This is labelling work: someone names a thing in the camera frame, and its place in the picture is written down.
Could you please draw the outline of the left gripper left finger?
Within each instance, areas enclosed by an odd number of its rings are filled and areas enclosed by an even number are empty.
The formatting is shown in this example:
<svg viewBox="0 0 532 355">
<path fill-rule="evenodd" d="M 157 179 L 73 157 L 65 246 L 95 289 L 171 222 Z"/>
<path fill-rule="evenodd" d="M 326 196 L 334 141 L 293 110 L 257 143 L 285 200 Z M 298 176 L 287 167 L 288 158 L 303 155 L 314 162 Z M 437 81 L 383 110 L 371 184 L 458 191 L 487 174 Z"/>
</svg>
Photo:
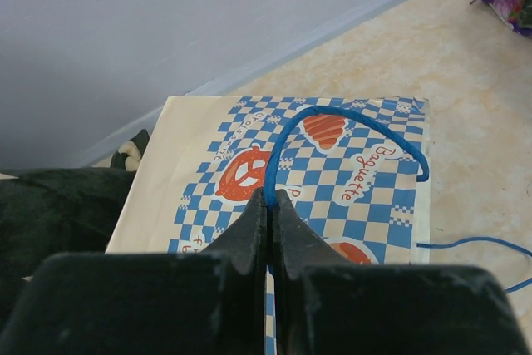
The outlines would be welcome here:
<svg viewBox="0 0 532 355">
<path fill-rule="evenodd" d="M 263 353 L 266 219 L 256 190 L 197 253 L 48 258 L 17 301 L 2 353 Z"/>
</svg>

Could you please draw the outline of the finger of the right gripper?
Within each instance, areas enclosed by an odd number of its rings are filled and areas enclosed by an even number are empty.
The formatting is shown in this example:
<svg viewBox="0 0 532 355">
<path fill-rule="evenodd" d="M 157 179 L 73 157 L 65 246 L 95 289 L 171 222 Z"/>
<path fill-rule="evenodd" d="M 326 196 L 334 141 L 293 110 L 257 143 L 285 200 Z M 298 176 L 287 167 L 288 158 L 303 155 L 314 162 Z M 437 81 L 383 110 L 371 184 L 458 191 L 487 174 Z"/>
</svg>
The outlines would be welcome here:
<svg viewBox="0 0 532 355">
<path fill-rule="evenodd" d="M 531 0 L 523 0 L 517 20 L 517 27 L 519 29 L 531 29 Z"/>
</svg>

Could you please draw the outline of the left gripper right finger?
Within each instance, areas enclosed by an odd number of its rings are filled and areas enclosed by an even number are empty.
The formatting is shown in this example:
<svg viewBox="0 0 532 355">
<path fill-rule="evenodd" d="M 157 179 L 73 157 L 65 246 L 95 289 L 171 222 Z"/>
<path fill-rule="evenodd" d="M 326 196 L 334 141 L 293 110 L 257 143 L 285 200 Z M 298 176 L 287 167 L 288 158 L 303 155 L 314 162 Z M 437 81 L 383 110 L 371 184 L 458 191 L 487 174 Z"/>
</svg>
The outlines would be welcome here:
<svg viewBox="0 0 532 355">
<path fill-rule="evenodd" d="M 298 216 L 272 211 L 280 354 L 526 354 L 510 302 L 484 269 L 356 264 Z"/>
</svg>

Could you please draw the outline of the blue checkered paper bag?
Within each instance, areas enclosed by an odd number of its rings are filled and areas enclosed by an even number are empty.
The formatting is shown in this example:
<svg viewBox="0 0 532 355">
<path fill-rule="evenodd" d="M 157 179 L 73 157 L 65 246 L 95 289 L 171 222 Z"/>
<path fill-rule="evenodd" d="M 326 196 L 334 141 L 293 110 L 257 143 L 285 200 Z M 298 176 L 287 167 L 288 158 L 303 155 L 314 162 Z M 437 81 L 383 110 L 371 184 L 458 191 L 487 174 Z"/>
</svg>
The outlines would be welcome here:
<svg viewBox="0 0 532 355">
<path fill-rule="evenodd" d="M 264 183 L 283 127 L 312 106 L 353 110 L 427 151 L 429 103 L 281 96 L 172 96 L 165 103 L 108 244 L 111 253 L 198 252 L 244 211 Z M 384 135 L 341 116 L 310 116 L 291 131 L 277 186 L 298 216 L 351 260 L 430 258 L 428 183 Z"/>
</svg>

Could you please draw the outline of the black floral blanket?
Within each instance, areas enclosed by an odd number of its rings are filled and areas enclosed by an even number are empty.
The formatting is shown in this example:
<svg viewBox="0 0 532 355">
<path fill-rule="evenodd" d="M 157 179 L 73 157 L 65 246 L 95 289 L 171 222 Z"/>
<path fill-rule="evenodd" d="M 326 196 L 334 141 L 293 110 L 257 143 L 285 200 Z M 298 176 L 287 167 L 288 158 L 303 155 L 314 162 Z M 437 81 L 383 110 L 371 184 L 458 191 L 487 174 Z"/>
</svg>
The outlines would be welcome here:
<svg viewBox="0 0 532 355">
<path fill-rule="evenodd" d="M 44 259 L 106 249 L 149 140 L 139 131 L 104 166 L 2 170 L 2 323 Z"/>
</svg>

